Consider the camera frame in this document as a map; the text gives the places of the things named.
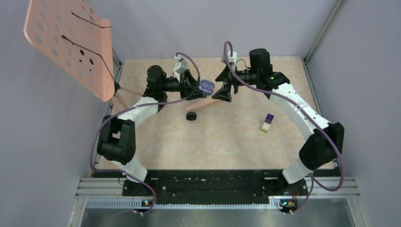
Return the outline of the purple and green toy blocks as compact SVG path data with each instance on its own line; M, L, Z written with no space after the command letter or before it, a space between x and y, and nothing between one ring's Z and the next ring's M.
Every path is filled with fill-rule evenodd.
M269 128L270 128L270 126L272 124L273 119L274 119L274 115L272 115L270 113L267 114L267 116L266 116L266 118L265 118L265 120L264 120L264 122L263 122L263 124L262 124L262 126L260 128L260 130L262 132L264 132L264 133L267 133L267 131L269 130Z

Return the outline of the grey-blue oval case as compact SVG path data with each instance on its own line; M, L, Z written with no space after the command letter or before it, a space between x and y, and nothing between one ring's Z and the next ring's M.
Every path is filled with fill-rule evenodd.
M215 84L209 80L201 80L198 85L198 89L206 96L210 96L214 93Z

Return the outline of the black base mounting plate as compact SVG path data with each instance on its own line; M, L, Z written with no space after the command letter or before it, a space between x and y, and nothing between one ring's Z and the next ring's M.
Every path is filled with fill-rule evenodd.
M123 180L122 173L95 173L95 178L116 178L122 195L150 197L157 205L267 204L270 196L306 196L305 180L288 184L281 170L150 170L146 185Z

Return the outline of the aluminium frame rail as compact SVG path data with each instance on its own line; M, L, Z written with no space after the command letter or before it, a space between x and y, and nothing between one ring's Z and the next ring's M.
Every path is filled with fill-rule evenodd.
M312 199L346 199L357 227L369 226L353 177L341 179L327 171L306 177L281 191L277 170L152 170L144 183L116 172L98 173L79 182L69 226L82 223L86 208L156 209L277 209L295 212Z

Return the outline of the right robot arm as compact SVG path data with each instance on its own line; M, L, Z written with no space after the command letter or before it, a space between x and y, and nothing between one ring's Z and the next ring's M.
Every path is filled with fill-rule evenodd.
M225 51L222 61L224 70L216 78L223 83L213 99L230 102L231 91L238 92L246 86L263 93L275 103L295 124L305 139L299 157L278 176L277 188L281 194L290 195L296 183L322 165L340 158L344 138L344 127L331 123L319 115L295 90L290 80L281 72L274 72L270 53L263 48L249 52L250 67L238 70L237 54Z

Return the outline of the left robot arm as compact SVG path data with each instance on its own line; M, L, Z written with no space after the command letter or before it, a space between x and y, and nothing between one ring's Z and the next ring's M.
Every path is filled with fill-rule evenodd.
M137 127L163 109L168 103L168 92L180 93L181 101L203 98L199 83L200 79L195 79L181 63L175 65L171 77L160 66L153 65L147 70L147 86L140 100L123 114L104 118L96 151L134 182L133 188L139 195L149 194L152 183L146 179L147 169L135 157Z

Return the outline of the pink perforated board stand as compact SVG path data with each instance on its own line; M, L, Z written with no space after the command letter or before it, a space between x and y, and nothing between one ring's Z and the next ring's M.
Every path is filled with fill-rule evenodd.
M29 43L103 102L127 109L114 76L111 21L88 0L31 0L24 34Z

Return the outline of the black earbud charging case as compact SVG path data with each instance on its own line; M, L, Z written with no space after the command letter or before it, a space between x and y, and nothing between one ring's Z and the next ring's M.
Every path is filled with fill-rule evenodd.
M195 121L197 119L197 114L195 112L188 112L186 114L186 120Z

